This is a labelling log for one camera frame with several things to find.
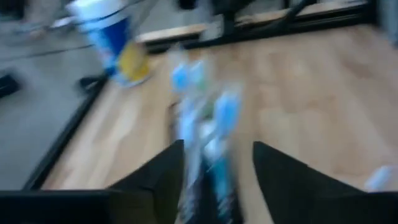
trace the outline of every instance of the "wooden board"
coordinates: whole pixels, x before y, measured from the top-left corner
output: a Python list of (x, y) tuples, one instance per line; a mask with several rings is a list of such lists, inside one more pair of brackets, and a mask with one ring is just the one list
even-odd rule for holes
[[(211, 55), (216, 76), (244, 84), (234, 135), (248, 223), (272, 223), (252, 164), (263, 141), (363, 189), (374, 169), (398, 163), (398, 54), (369, 26), (355, 26), (191, 50)], [(172, 102), (165, 55), (154, 76), (122, 89), (109, 83), (43, 189), (100, 189), (168, 144)]]

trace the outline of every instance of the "black shoe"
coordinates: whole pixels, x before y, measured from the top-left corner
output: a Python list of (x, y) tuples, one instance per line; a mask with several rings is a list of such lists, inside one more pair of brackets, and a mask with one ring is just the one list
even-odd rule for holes
[(0, 74), (0, 98), (11, 95), (20, 89), (20, 84), (12, 77), (11, 72)]

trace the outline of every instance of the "black metal frame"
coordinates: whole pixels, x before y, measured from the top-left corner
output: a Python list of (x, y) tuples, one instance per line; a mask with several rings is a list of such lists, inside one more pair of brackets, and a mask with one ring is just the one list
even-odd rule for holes
[[(260, 24), (248, 24), (236, 27), (233, 32), (215, 40), (200, 41), (200, 34), (194, 33), (147, 42), (146, 46), (150, 54), (159, 54), (165, 52), (170, 48), (170, 46), (177, 42), (180, 42), (186, 49), (195, 49), (280, 35), (353, 26), (362, 23), (377, 25), (377, 18), (377, 0), (369, 0), (366, 4), (358, 6), (296, 16), (290, 23), (286, 24), (283, 29), (268, 29), (270, 24), (278, 22), (278, 20), (274, 20)], [(95, 99), (100, 95), (106, 81), (106, 75), (103, 75), (86, 101), (77, 109), (75, 115), (70, 120), (63, 133), (54, 142), (47, 155), (42, 159), (41, 163), (32, 173), (30, 179), (26, 182), (23, 188), (24, 190), (39, 190), (41, 188), (47, 176), (50, 174), (51, 169), (61, 156), (65, 146), (73, 137), (80, 123), (83, 121), (83, 118), (93, 105)]]

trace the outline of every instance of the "gray floor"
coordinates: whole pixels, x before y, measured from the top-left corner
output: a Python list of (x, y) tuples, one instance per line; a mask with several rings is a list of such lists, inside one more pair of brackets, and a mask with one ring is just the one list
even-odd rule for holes
[[(180, 12), (175, 1), (144, 0), (132, 6), (134, 18), (144, 19), (140, 32), (202, 22), (195, 11)], [(243, 13), (272, 11), (278, 1), (253, 3)], [(20, 189), (62, 131), (84, 96), (75, 82), (102, 71), (95, 51), (77, 31), (57, 32), (34, 43), (9, 46), (0, 42), (0, 70), (14, 68), (23, 89), (0, 99), (0, 190)]]

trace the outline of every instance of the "black cable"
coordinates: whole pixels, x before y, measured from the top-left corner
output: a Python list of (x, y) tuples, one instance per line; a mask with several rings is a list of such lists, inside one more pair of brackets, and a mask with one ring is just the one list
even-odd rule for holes
[(306, 6), (309, 5), (311, 0), (301, 0), (297, 5), (293, 6), (286, 15), (279, 20), (269, 24), (268, 26), (256, 28), (251, 31), (253, 32), (264, 32), (268, 30), (269, 32), (280, 32), (285, 29), (289, 23), (291, 23), (294, 18), (299, 14)]

